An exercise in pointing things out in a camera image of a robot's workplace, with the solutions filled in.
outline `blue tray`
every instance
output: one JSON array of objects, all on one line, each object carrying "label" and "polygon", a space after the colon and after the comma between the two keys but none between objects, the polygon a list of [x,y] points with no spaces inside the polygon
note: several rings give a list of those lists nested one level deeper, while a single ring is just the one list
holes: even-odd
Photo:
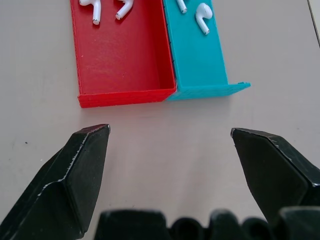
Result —
[{"label": "blue tray", "polygon": [[[184,2],[187,13],[182,14],[176,0],[163,0],[177,83],[177,92],[167,100],[222,97],[250,87],[245,82],[228,84],[211,0]],[[213,12],[211,19],[204,19],[210,29],[208,35],[196,21],[200,3],[206,3]]]}]

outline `table surface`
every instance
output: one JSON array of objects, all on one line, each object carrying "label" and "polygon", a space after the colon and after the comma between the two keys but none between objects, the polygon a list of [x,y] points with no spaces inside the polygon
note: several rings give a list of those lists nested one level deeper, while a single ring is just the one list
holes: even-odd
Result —
[{"label": "table surface", "polygon": [[217,208],[262,217],[232,127],[281,135],[320,167],[320,48],[307,0],[214,0],[231,97],[81,109],[67,0],[0,2],[0,221],[70,135],[108,123],[107,209],[158,209],[203,225]]}]

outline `red plastic tray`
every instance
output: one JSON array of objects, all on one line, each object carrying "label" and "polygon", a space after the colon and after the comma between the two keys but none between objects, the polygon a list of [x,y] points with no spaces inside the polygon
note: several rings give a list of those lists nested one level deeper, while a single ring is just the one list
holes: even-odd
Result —
[{"label": "red plastic tray", "polygon": [[175,74],[162,0],[124,5],[101,0],[100,25],[93,6],[70,0],[81,107],[161,102],[176,91]]}]

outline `white surface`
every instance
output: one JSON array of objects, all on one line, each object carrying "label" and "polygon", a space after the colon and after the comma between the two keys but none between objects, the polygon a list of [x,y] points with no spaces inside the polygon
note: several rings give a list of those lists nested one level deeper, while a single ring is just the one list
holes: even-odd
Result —
[{"label": "white surface", "polygon": [[251,88],[81,109],[69,2],[0,1],[0,221],[73,132],[100,123],[111,134],[86,240],[105,209],[159,209],[168,224],[192,216],[205,225],[216,208],[262,216],[232,127],[281,135],[320,167],[320,48],[308,2],[214,0],[214,8],[229,81]]},{"label": "white surface", "polygon": [[308,0],[308,1],[309,1],[312,15],[313,15],[314,26],[319,36],[320,34],[320,0]]}]

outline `white table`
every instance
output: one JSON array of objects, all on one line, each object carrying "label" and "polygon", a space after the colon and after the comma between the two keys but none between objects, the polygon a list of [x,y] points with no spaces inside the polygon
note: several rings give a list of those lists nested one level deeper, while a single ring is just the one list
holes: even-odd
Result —
[{"label": "white table", "polygon": [[0,221],[36,172],[87,126],[111,125],[86,240],[106,209],[203,225],[217,208],[262,216],[232,127],[278,134],[320,167],[320,48],[307,0],[214,0],[231,97],[81,109],[67,0],[0,1]]}]

